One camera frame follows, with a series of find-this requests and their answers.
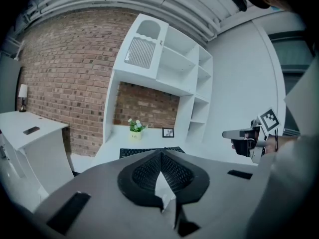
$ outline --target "white countertop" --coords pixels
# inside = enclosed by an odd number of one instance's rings
[[[29,135],[23,132],[37,126],[40,129]],[[30,144],[56,130],[67,127],[67,124],[48,120],[29,112],[10,112],[0,114],[0,130],[15,150]]]
[[[120,149],[150,149],[150,148],[164,148],[164,147],[180,147],[186,154],[213,159],[224,162],[250,164],[252,160],[244,156],[234,155],[229,157],[223,155],[216,149],[207,149],[204,144],[194,142],[181,142],[177,138],[163,138],[161,128],[148,128],[143,131],[142,140],[129,140],[129,127],[123,125],[113,125],[113,132],[110,138],[99,149],[94,157],[91,167],[103,163],[111,162],[120,158]]]

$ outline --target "small potted plant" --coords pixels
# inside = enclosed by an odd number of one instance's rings
[[[129,119],[130,124],[130,139],[133,141],[139,141],[142,139],[142,131],[146,128],[146,126],[142,125],[139,120],[133,121]]]

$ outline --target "black slot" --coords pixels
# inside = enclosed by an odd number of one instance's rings
[[[247,180],[250,180],[250,178],[253,176],[252,173],[245,173],[237,170],[230,170],[227,174],[234,175],[236,177],[240,177]]]
[[[75,193],[46,224],[65,235],[90,198],[86,193]]]

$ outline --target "brick wall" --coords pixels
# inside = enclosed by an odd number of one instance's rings
[[[23,36],[20,84],[28,85],[27,110],[69,124],[66,152],[95,156],[102,144],[103,113],[112,67],[137,12],[69,12],[30,28]],[[172,126],[179,98],[122,83],[115,124],[128,118],[149,127]]]

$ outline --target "picture frame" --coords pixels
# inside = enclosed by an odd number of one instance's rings
[[[174,128],[162,128],[163,138],[174,138]]]

